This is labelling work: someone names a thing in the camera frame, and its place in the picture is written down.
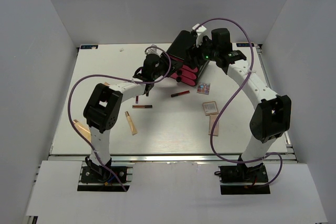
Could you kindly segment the black pink drawer organizer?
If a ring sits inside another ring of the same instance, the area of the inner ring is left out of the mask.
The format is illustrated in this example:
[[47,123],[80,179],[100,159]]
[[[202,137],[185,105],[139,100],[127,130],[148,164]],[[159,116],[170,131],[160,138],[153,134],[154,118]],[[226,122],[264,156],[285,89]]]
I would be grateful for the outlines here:
[[171,58],[172,69],[169,77],[191,87],[197,86],[208,61],[202,58],[200,49],[196,47],[196,35],[182,30],[167,49]]

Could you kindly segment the gold foundation tube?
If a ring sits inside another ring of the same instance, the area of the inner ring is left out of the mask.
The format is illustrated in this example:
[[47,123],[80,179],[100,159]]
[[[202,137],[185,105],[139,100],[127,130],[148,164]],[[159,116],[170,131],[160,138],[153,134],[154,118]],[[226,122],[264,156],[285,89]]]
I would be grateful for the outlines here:
[[125,111],[125,117],[126,117],[127,122],[129,124],[129,127],[130,127],[132,135],[136,135],[138,133],[138,131],[137,131],[137,129],[136,129],[136,127],[135,127],[135,125],[134,125],[134,123],[132,121],[132,118],[131,118],[131,116],[130,116],[130,114],[129,114],[128,111]]

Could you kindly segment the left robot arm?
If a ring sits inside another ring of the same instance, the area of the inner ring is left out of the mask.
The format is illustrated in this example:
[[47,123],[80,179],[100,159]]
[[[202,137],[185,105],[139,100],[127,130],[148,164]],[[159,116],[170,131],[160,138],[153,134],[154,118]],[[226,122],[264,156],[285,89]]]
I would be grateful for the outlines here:
[[93,176],[101,182],[110,178],[111,157],[109,151],[110,131],[114,127],[122,102],[139,95],[148,95],[153,82],[166,77],[171,70],[169,56],[148,54],[143,66],[136,71],[134,81],[112,86],[99,83],[95,86],[83,115],[89,126],[93,150],[86,157],[86,164],[93,169]]

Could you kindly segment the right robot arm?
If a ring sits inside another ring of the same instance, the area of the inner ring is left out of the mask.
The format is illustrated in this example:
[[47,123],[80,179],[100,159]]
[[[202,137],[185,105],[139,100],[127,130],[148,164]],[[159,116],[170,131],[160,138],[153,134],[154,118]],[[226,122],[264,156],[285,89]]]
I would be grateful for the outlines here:
[[204,26],[194,27],[196,46],[205,60],[213,61],[234,80],[250,100],[254,113],[249,127],[251,139],[241,154],[238,177],[247,182],[256,175],[255,167],[265,158],[271,145],[289,129],[291,100],[280,96],[251,69],[252,61],[240,50],[233,50],[230,33],[226,28],[214,29],[211,38]]

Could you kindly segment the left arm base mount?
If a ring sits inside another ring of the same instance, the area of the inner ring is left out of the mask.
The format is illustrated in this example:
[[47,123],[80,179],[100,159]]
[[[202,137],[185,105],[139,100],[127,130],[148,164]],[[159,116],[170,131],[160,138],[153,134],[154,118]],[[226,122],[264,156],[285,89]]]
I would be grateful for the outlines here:
[[112,160],[106,164],[112,170],[106,170],[101,165],[94,164],[89,156],[85,157],[82,165],[77,191],[91,192],[126,192],[132,180],[132,167],[113,166]]

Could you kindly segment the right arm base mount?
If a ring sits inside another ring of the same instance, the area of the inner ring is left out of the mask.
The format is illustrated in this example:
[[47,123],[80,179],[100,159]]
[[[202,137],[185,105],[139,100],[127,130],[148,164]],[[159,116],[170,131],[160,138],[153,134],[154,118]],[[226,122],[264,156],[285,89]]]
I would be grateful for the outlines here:
[[269,195],[270,188],[265,165],[246,167],[245,164],[219,166],[214,172],[219,177],[222,195]]

